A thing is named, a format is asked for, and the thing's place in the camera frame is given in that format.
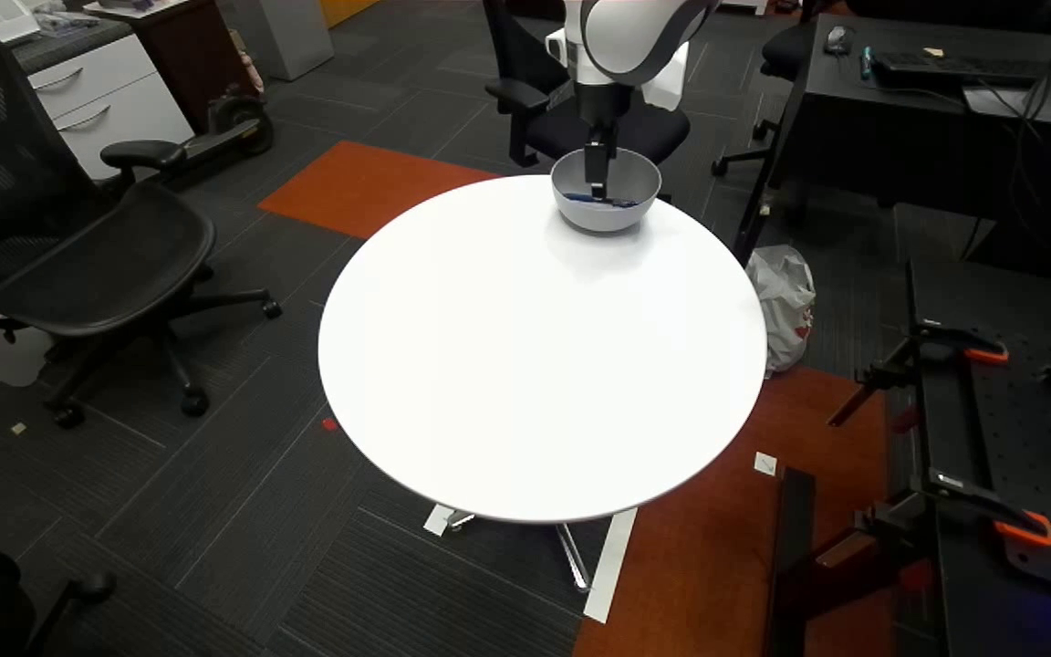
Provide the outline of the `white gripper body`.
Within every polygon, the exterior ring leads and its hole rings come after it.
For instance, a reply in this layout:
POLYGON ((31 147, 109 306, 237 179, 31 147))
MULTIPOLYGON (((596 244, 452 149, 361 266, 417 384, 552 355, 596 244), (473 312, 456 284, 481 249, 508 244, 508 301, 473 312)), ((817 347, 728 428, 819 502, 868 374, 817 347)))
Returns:
POLYGON ((580 120, 591 143, 607 147, 611 139, 621 110, 622 110, 622 95, 618 86, 580 87, 580 120))

